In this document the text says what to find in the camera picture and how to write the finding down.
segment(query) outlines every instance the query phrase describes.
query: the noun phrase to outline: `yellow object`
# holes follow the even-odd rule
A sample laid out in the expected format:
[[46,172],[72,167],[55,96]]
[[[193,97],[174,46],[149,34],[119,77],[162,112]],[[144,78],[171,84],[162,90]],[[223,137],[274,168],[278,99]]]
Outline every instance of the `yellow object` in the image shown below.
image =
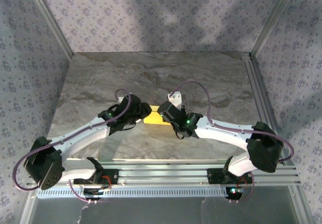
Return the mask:
[[158,124],[158,125],[171,125],[167,122],[163,121],[163,118],[158,114],[157,109],[159,106],[150,106],[152,112],[146,118],[144,118],[143,122],[147,124]]

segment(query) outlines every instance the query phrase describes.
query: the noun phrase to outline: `marble surface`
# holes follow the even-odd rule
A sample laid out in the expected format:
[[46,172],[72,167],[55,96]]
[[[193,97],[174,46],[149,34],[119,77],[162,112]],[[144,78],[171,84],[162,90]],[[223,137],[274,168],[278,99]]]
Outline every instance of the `marble surface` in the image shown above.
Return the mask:
[[[258,113],[239,53],[76,53],[68,69],[49,138],[78,128],[116,103],[125,88],[151,105],[186,80],[209,91],[213,119],[255,124]],[[206,114],[207,97],[196,84],[182,87],[187,112]],[[84,148],[73,157],[98,159],[221,159],[243,150],[211,139],[176,138],[172,127],[139,123]]]

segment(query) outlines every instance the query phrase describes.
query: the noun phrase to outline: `floral patterned wall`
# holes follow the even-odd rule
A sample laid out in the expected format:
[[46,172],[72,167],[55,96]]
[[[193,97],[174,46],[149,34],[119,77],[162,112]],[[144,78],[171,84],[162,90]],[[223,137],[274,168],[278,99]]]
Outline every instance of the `floral patterned wall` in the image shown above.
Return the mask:
[[322,223],[322,0],[290,0],[257,57],[280,133]]
[[0,0],[0,59],[0,223],[13,223],[13,166],[47,134],[69,62],[34,0]]
[[46,0],[73,51],[250,51],[275,0]]

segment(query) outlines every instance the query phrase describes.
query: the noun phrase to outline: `purple cable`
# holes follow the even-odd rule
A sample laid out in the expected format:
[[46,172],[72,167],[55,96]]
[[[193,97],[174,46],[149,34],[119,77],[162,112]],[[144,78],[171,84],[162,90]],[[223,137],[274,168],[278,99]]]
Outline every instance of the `purple cable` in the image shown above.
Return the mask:
[[76,191],[74,190],[74,188],[73,188],[73,187],[72,187],[72,185],[71,185],[71,181],[70,181],[70,180],[68,181],[68,185],[69,185],[69,187],[70,187],[71,191],[74,193],[74,195],[75,195],[79,200],[84,201],[84,202],[88,202],[88,200],[85,200],[85,199],[81,198],[81,197],[76,193]]
[[210,104],[210,96],[209,96],[209,93],[208,93],[207,89],[202,84],[200,84],[197,81],[187,81],[187,82],[182,83],[169,96],[171,97],[174,94],[174,92],[176,92],[180,87],[182,87],[183,85],[185,85],[187,83],[196,83],[199,86],[201,86],[202,89],[205,91],[205,93],[207,95],[207,98],[208,98],[207,118],[208,118],[208,121],[211,123],[212,126],[217,127],[219,129],[222,129],[222,130],[231,131],[231,132],[238,132],[238,133],[240,132],[240,133],[249,133],[249,134],[254,133],[254,134],[262,134],[262,135],[266,135],[266,136],[269,136],[269,137],[273,137],[273,138],[275,138],[277,140],[280,140],[281,142],[284,142],[291,149],[291,154],[288,157],[279,160],[280,162],[289,160],[289,159],[291,159],[294,156],[294,148],[293,148],[293,146],[286,139],[283,139],[280,136],[277,136],[277,135],[272,134],[272,133],[269,133],[269,132],[262,132],[262,131],[256,131],[256,130],[246,130],[246,129],[245,130],[242,130],[242,129],[237,129],[237,128],[224,127],[224,126],[220,126],[220,125],[214,123],[211,120],[211,117],[210,117],[211,104]]
[[[119,115],[117,115],[116,117],[113,117],[113,118],[111,118],[111,119],[109,119],[109,120],[106,120],[106,121],[104,121],[104,122],[96,123],[96,124],[94,124],[92,127],[102,126],[102,125],[105,125],[105,124],[110,123],[110,122],[112,122],[112,121],[115,121],[115,120],[119,119],[121,116],[123,116],[123,114],[128,110],[128,108],[130,107],[130,103],[131,103],[131,94],[130,94],[127,90],[125,90],[125,89],[118,89],[118,90],[115,92],[115,98],[116,98],[116,100],[118,100],[118,98],[117,98],[117,93],[118,93],[119,91],[125,91],[125,92],[126,92],[126,94],[127,94],[127,95],[128,95],[128,97],[129,97],[129,99],[128,99],[128,103],[127,103],[127,105],[126,105],[125,109],[124,109],[124,110],[123,110]],[[21,157],[21,159],[19,159],[19,160],[17,161],[16,165],[15,165],[15,166],[14,166],[14,168],[13,168],[13,171],[12,171],[12,180],[13,180],[13,182],[14,182],[14,185],[15,185],[19,190],[22,190],[22,191],[32,191],[32,190],[36,190],[37,188],[39,188],[39,186],[35,186],[35,187],[32,187],[32,188],[25,188],[25,187],[21,186],[21,185],[18,183],[18,181],[17,181],[17,170],[18,170],[18,167],[19,167],[19,165],[21,164],[21,162],[22,162],[23,160],[25,160],[26,158],[28,158],[29,156],[31,156],[31,155],[33,155],[33,154],[35,154],[35,153],[38,153],[38,152],[43,151],[43,150],[46,150],[47,148],[50,148],[50,147],[56,146],[56,145],[58,145],[58,144],[63,144],[64,142],[66,142],[66,141],[68,141],[68,140],[72,139],[73,137],[76,137],[77,135],[79,135],[79,134],[81,134],[81,133],[85,132],[86,130],[88,130],[88,129],[90,129],[90,128],[91,128],[91,127],[87,126],[87,127],[85,127],[85,128],[82,128],[81,130],[77,131],[76,133],[74,133],[74,134],[72,134],[72,135],[70,135],[70,136],[68,136],[68,137],[64,138],[64,139],[63,139],[63,140],[61,140],[61,141],[54,142],[54,143],[51,143],[51,144],[45,145],[45,146],[43,146],[43,147],[39,147],[39,148],[37,148],[37,149],[35,149],[35,150],[30,151],[29,153],[26,153],[24,156],[22,156],[22,157]]]

